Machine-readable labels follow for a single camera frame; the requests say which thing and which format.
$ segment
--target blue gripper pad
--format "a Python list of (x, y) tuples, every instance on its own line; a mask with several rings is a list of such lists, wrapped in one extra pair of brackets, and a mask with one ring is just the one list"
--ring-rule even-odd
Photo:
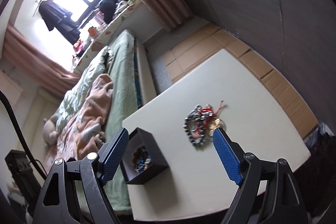
[(215, 129), (212, 141), (230, 180), (241, 185), (243, 176), (240, 173), (240, 162), (219, 129)]
[(101, 155), (99, 161), (102, 165), (102, 170), (99, 180), (103, 185), (113, 179), (127, 148), (128, 138), (128, 131), (123, 129), (120, 134), (117, 134), (112, 139)]

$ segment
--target open box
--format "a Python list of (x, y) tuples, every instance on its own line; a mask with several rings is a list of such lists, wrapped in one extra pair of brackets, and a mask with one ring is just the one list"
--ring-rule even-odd
[[(151, 156), (152, 164), (142, 173), (137, 173), (134, 169), (133, 154), (139, 147), (145, 146)], [(159, 149), (153, 135), (145, 130), (136, 128), (129, 135), (129, 142), (120, 162), (127, 184), (145, 184), (147, 181), (157, 176), (169, 167), (161, 150)]]

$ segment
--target white table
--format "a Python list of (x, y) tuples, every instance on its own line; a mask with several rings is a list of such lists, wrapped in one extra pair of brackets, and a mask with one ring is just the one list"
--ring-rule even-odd
[[(227, 209), (236, 193), (213, 145), (196, 149), (189, 142), (185, 116), (200, 104), (220, 113), (226, 132), (245, 152), (261, 160), (285, 158), (292, 170), (310, 153), (293, 124), (266, 88), (225, 50), (123, 121), (132, 132), (151, 132), (170, 168), (144, 185), (128, 185), (135, 220), (163, 221), (202, 216)], [(265, 183), (259, 193), (265, 190)]]

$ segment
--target plush toy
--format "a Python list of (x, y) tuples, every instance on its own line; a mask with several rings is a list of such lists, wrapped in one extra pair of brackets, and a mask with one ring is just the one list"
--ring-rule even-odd
[(56, 114), (52, 115), (49, 120), (44, 118), (44, 127), (43, 127), (43, 139), (45, 143), (49, 145), (54, 145), (57, 142), (57, 131), (56, 131), (56, 122), (58, 116)]

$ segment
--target gold charm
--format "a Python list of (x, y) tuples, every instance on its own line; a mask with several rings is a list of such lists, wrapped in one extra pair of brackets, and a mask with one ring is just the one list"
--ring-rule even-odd
[(215, 118), (214, 120), (212, 120), (209, 123), (209, 133), (208, 136), (212, 137), (213, 132), (215, 131), (215, 129), (219, 126), (219, 123), (221, 122), (221, 120), (219, 118)]

